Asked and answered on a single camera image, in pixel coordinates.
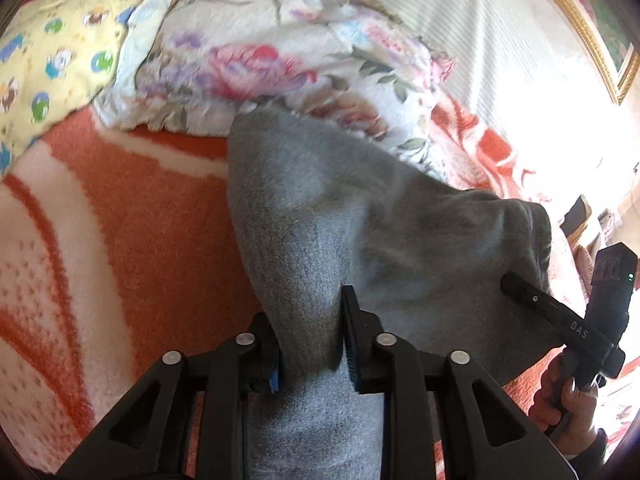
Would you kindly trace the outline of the right hand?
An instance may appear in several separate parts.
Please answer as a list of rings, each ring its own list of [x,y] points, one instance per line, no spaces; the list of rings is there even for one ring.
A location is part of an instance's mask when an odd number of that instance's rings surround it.
[[[559,425],[562,412],[552,401],[559,386],[562,387],[560,402],[570,420],[556,438],[555,446],[565,455],[579,455],[597,439],[598,430],[593,419],[598,405],[598,387],[593,385],[590,390],[582,391],[575,386],[573,377],[563,379],[562,354],[556,356],[541,375],[528,418],[540,431]]]

